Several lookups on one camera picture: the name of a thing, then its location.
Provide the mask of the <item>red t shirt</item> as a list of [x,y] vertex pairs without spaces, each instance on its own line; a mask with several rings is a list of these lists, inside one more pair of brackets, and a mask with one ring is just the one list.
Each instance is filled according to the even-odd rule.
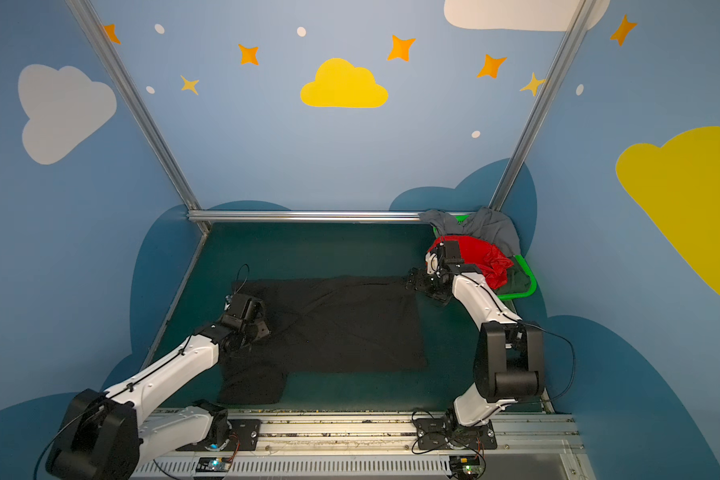
[[463,261],[476,265],[491,289],[498,290],[508,284],[508,271],[514,263],[496,245],[470,236],[447,235],[437,238],[429,247],[427,255],[433,254],[435,248],[446,241],[456,241],[459,244]]

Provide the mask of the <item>black t shirt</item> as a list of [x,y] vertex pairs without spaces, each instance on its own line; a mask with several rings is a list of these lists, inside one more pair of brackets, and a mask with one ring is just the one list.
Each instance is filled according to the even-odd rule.
[[416,294],[401,277],[259,280],[240,292],[262,301],[269,333],[220,356],[220,403],[275,404],[292,373],[388,373],[428,365]]

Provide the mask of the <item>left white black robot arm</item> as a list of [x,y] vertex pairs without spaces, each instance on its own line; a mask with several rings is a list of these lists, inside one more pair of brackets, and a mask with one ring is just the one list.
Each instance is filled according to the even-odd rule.
[[257,426],[237,427],[226,408],[197,401],[155,421],[150,415],[223,355],[270,333],[262,300],[227,297],[221,317],[134,376],[102,392],[86,389],[67,407],[35,467],[59,479],[128,479],[142,465],[187,445],[210,452],[252,451]]

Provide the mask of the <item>grey t shirt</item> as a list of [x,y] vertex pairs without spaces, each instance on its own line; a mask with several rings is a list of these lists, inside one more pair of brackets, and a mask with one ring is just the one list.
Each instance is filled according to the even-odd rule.
[[431,225],[438,237],[469,236],[497,246],[507,257],[521,254],[520,238],[512,220],[488,207],[480,208],[461,221],[440,210],[428,210],[419,213],[418,217]]

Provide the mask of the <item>dark green t shirt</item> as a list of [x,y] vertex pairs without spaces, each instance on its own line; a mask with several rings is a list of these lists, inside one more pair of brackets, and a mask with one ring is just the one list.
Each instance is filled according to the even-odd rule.
[[501,295],[526,293],[531,279],[519,265],[513,265],[506,271],[507,283],[501,287]]

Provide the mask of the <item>green plastic basket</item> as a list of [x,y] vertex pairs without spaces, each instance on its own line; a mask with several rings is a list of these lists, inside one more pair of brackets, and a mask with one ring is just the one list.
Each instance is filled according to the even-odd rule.
[[435,234],[428,252],[432,254],[443,242],[457,242],[463,262],[476,266],[500,299],[525,298],[536,291],[537,281],[522,255],[520,236],[507,215],[483,207],[466,216],[429,210],[419,217]]

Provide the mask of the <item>left controller board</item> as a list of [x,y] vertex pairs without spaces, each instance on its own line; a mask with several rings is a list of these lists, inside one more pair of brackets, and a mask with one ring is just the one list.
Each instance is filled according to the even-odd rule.
[[226,474],[233,464],[231,457],[201,457],[196,465],[195,472]]

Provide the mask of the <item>controller board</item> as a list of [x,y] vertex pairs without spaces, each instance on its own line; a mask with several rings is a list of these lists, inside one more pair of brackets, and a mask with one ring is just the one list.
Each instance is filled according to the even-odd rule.
[[485,471],[482,461],[475,456],[450,456],[448,467],[448,478],[453,480],[477,480]]
[[226,474],[233,464],[231,457],[201,457],[196,465],[195,472]]

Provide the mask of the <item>right controller board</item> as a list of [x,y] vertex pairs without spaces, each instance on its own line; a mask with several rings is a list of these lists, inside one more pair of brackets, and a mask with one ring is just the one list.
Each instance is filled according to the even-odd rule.
[[453,480],[477,480],[485,471],[482,461],[475,456],[450,456],[448,467],[448,478]]

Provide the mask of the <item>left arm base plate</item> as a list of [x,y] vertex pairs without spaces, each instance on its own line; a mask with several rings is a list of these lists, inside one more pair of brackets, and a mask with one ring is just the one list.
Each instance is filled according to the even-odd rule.
[[178,451],[235,452],[254,451],[262,422],[259,419],[228,419],[225,424],[214,422],[200,442],[179,447]]

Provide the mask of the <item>front aluminium rail bed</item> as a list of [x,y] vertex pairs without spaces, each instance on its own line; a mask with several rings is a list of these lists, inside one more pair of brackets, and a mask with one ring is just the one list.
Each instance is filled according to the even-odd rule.
[[[450,456],[479,457],[479,479],[592,479],[595,472],[573,418],[540,412],[489,419],[497,448],[415,454],[414,418],[442,412],[232,410],[229,419],[259,419],[254,451],[171,451],[128,479],[449,479]],[[226,474],[196,473],[201,457],[231,457]]]

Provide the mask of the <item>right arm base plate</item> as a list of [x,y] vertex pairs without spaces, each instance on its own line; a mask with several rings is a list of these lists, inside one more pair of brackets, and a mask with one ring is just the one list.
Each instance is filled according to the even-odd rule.
[[482,453],[497,448],[497,438],[491,423],[465,427],[440,417],[414,418],[415,439],[411,450],[415,454],[433,451],[467,450]]

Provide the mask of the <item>right aluminium frame post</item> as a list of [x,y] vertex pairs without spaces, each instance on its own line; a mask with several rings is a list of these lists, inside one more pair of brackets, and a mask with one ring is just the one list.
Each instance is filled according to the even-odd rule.
[[541,86],[541,92],[536,96],[518,143],[491,197],[489,202],[491,209],[500,211],[504,206],[589,30],[588,24],[590,19],[594,17],[597,4],[598,1],[585,0],[580,1],[577,5],[572,20],[551,62],[546,82]]

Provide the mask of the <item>aluminium frame post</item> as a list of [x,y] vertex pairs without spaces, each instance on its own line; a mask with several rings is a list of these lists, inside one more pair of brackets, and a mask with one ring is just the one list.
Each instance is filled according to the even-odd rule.
[[116,44],[109,39],[93,4],[81,0],[66,0],[65,4],[109,74],[180,199],[188,210],[200,210],[196,195],[118,55]]
[[588,24],[590,19],[594,17],[597,4],[598,1],[585,0],[580,1],[577,5],[572,20],[551,62],[546,82],[541,86],[541,92],[536,96],[518,143],[491,197],[489,202],[491,209],[500,211],[504,206],[589,30]]

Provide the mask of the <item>left aluminium frame post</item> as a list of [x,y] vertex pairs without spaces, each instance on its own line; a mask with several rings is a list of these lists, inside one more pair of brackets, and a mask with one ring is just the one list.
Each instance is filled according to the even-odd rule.
[[116,44],[109,39],[93,4],[81,0],[66,0],[65,4],[109,74],[180,199],[188,210],[200,210],[196,195],[118,55]]

